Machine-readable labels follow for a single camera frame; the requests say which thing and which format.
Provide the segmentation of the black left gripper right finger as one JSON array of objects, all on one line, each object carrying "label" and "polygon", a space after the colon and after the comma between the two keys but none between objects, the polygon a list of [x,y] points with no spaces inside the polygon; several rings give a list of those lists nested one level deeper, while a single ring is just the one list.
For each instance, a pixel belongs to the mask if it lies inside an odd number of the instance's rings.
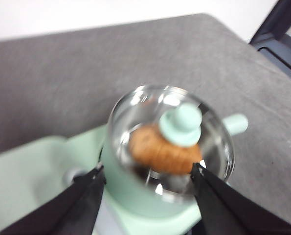
[{"label": "black left gripper right finger", "polygon": [[191,180],[209,235],[291,235],[291,224],[247,199],[199,163]]}]

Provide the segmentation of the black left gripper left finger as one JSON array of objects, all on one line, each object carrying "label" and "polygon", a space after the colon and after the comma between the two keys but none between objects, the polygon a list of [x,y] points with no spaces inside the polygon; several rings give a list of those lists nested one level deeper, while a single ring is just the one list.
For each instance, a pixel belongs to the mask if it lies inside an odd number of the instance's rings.
[{"label": "black left gripper left finger", "polygon": [[106,178],[97,165],[58,196],[0,231],[0,235],[90,235]]}]

